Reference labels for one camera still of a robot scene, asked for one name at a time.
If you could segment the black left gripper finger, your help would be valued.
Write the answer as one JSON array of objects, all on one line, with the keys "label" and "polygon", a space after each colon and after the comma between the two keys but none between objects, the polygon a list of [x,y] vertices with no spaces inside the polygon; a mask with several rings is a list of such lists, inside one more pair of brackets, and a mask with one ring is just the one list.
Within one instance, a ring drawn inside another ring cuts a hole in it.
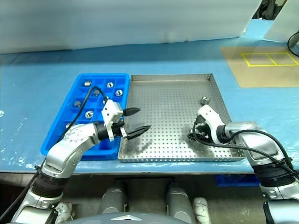
[{"label": "black left gripper finger", "polygon": [[136,107],[126,108],[123,110],[123,116],[131,116],[134,115],[135,113],[138,113],[139,111],[140,108],[136,108]]},{"label": "black left gripper finger", "polygon": [[134,139],[136,137],[139,137],[140,135],[142,135],[146,131],[148,131],[150,128],[151,128],[151,125],[138,127],[135,130],[128,133],[127,139],[131,140],[131,139]]}]

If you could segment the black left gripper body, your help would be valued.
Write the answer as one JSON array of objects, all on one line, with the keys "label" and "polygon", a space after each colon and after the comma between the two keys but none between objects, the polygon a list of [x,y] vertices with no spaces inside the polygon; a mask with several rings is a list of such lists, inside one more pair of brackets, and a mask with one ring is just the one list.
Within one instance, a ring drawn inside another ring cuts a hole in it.
[{"label": "black left gripper body", "polygon": [[124,126],[125,126],[125,122],[123,117],[121,117],[119,121],[114,122],[112,124],[112,132],[114,137],[122,137],[122,138],[128,137],[128,132]]}]

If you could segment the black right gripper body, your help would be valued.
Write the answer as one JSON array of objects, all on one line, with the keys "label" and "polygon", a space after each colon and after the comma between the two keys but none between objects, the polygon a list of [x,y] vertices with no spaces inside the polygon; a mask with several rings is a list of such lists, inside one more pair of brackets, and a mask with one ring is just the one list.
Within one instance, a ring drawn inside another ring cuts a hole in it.
[{"label": "black right gripper body", "polygon": [[201,124],[196,126],[197,128],[197,137],[204,142],[213,143],[211,130],[205,119],[201,116]]}]

